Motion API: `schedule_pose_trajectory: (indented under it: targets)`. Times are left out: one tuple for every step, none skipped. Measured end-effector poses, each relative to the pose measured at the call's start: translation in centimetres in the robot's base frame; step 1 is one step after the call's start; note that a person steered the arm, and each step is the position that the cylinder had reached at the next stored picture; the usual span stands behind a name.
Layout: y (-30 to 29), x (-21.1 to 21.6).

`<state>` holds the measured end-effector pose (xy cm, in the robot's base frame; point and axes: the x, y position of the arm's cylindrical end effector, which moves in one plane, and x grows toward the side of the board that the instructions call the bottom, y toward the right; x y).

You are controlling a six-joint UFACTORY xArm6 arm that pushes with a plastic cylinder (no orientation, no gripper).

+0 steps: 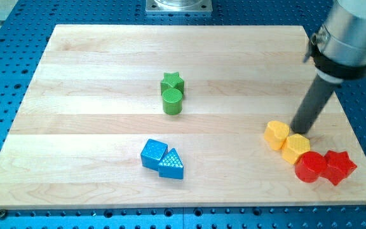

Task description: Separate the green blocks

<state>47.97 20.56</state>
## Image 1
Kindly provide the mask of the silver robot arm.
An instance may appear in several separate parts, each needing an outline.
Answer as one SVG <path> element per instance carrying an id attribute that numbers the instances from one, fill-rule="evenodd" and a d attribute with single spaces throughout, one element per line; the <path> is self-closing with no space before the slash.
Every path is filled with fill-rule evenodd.
<path id="1" fill-rule="evenodd" d="M 335 0 L 309 39 L 318 77 L 331 84 L 366 76 L 366 0 Z"/>

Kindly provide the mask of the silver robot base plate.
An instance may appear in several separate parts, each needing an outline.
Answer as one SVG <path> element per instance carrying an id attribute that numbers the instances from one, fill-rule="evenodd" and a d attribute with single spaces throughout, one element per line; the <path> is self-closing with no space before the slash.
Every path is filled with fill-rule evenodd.
<path id="1" fill-rule="evenodd" d="M 211 13 L 212 0 L 146 0 L 147 13 Z"/>

